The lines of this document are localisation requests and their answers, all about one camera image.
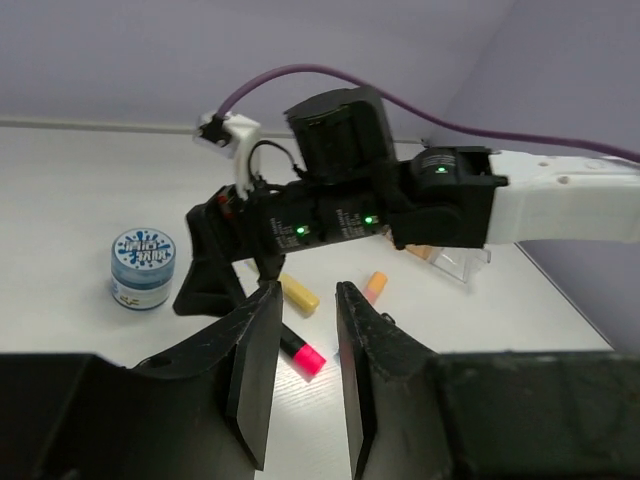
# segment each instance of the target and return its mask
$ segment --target cable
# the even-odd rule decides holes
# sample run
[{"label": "cable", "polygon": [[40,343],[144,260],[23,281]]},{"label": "cable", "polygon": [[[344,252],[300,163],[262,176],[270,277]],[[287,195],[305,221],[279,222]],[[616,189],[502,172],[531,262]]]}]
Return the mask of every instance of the cable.
[{"label": "cable", "polygon": [[291,167],[293,168],[293,171],[296,173],[296,175],[298,175],[298,177],[300,178],[304,177],[306,172],[302,170],[300,167],[298,167],[298,165],[296,164],[295,158],[293,158],[293,155],[289,150],[284,148],[279,143],[272,142],[271,140],[260,140],[253,146],[253,148],[249,152],[249,158],[247,160],[247,163],[248,163],[247,168],[249,169],[249,179],[251,180],[251,183],[253,183],[254,186],[257,186],[259,183],[261,186],[270,188],[271,190],[275,190],[275,191],[280,191],[281,189],[284,188],[282,185],[268,184],[266,183],[264,178],[262,178],[260,175],[258,175],[258,178],[256,178],[256,176],[253,174],[253,168],[251,167],[251,160],[253,159],[253,154],[255,153],[255,151],[262,145],[268,145],[270,147],[277,148],[281,152],[284,152],[284,154],[287,157],[289,157],[289,161],[291,162]]},{"label": "cable", "polygon": [[[310,73],[320,73],[323,75],[328,75],[331,77],[339,78],[341,80],[345,80],[349,83],[353,83],[355,85],[363,86],[370,85],[368,82],[350,75],[348,73],[342,72],[335,68],[325,67],[324,65],[314,65],[314,64],[296,64],[296,65],[285,65],[283,67],[275,68],[268,72],[263,73],[255,77],[252,80],[249,80],[247,83],[238,88],[235,92],[233,92],[229,98],[227,98],[220,108],[218,109],[217,116],[223,118],[232,108],[238,103],[238,101],[246,96],[248,93],[252,92],[259,86],[274,80],[278,77],[283,77],[286,75],[291,75],[293,73],[299,72],[310,72]],[[527,133],[511,133],[511,132],[500,132],[493,130],[484,130],[481,128],[472,128],[465,127],[463,125],[458,125],[456,123],[447,122],[438,117],[435,117],[427,112],[423,112],[422,110],[410,105],[404,100],[396,97],[395,95],[377,88],[373,86],[380,92],[380,95],[383,98],[386,98],[391,103],[407,110],[408,112],[417,115],[420,118],[427,120],[435,125],[446,128],[448,130],[453,130],[455,132],[464,133],[466,135],[474,135],[477,137],[485,137],[485,138],[496,138],[499,140],[509,140],[515,142],[528,142],[528,143],[538,143],[542,145],[557,145],[561,147],[572,147],[572,148],[580,148],[583,150],[591,150],[594,152],[602,153],[605,155],[612,155],[614,157],[624,158],[626,160],[630,160],[634,163],[640,164],[640,153],[634,152],[631,150],[626,150],[623,148],[615,147],[613,145],[607,145],[605,143],[592,142],[590,140],[581,140],[578,138],[562,138],[562,137],[552,137],[547,135],[531,135]]]}]

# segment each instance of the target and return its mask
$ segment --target round container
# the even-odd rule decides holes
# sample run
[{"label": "round container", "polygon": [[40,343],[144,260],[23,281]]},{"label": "round container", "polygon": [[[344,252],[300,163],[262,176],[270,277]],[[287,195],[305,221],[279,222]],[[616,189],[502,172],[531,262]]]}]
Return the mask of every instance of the round container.
[{"label": "round container", "polygon": [[132,310],[162,305],[171,293],[176,247],[153,228],[124,232],[111,247],[111,293]]}]

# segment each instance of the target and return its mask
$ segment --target orange object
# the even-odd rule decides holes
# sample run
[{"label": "orange object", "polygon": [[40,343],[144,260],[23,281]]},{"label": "orange object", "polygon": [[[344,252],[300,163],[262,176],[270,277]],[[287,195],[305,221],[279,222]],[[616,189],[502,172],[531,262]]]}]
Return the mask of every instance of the orange object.
[{"label": "orange object", "polygon": [[373,305],[376,303],[386,284],[387,276],[382,272],[376,272],[371,276],[369,282],[367,282],[367,286],[364,287],[362,295]]}]

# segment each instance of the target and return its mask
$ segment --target blue lid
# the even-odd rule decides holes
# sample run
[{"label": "blue lid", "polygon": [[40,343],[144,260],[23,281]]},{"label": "blue lid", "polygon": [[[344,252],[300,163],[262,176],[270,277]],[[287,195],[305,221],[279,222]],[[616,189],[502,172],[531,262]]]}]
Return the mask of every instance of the blue lid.
[{"label": "blue lid", "polygon": [[134,228],[113,242],[111,273],[132,288],[154,288],[173,276],[176,247],[153,228]]}]

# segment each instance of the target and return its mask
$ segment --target splatter logo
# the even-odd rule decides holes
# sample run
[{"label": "splatter logo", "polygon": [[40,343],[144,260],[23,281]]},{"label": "splatter logo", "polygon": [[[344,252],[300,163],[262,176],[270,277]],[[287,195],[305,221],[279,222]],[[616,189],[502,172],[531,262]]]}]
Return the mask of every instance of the splatter logo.
[{"label": "splatter logo", "polygon": [[118,259],[136,269],[157,268],[169,262],[174,249],[171,240],[154,230],[127,232],[115,245]]}]

